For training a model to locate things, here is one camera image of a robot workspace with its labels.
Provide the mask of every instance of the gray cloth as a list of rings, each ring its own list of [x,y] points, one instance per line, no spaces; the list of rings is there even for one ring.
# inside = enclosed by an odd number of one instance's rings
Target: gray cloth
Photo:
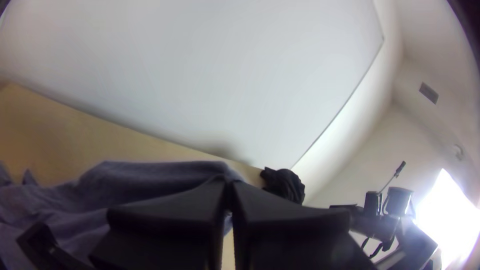
[[[35,269],[16,239],[36,222],[46,223],[62,249],[90,264],[88,254],[109,230],[107,208],[191,190],[213,176],[242,177],[224,162],[103,162],[79,180],[38,186],[27,171],[13,184],[0,164],[0,258],[9,270]],[[232,228],[226,214],[224,234]]]

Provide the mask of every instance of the window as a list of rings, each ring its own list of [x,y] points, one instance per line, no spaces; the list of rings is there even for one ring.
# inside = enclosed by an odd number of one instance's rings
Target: window
[[[480,210],[442,169],[431,192],[417,206],[416,223],[438,244],[444,270],[470,255],[479,234]]]

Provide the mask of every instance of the wooden desk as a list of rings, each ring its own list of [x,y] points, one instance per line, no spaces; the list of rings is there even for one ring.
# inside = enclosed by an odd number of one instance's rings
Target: wooden desk
[[[260,169],[180,146],[99,119],[14,83],[0,90],[0,161],[19,181],[31,169],[44,186],[76,179],[104,160],[221,160],[260,187]],[[223,269],[235,269],[233,234],[223,241]]]

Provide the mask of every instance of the air vent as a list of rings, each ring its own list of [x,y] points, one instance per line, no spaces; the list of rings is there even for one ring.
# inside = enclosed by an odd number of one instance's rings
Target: air vent
[[[439,101],[439,93],[435,92],[430,86],[422,82],[420,86],[420,93],[422,93],[433,104],[437,104]]]

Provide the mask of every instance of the cable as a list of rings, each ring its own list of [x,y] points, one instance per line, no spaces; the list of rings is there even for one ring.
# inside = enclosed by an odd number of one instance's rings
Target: cable
[[[362,250],[365,248],[365,246],[366,246],[367,243],[369,242],[369,239],[370,239],[370,237],[367,237],[367,238],[363,241],[363,243],[361,243],[361,249],[362,249]]]
[[[387,196],[385,198],[385,201],[383,201],[383,204],[381,205],[381,213],[386,216],[387,213],[385,213],[385,205],[387,205],[387,202],[389,201],[390,196]]]
[[[380,252],[380,250],[383,248],[384,246],[384,243],[380,243],[377,248],[375,249],[375,251],[368,257],[369,259],[377,256],[377,254]]]

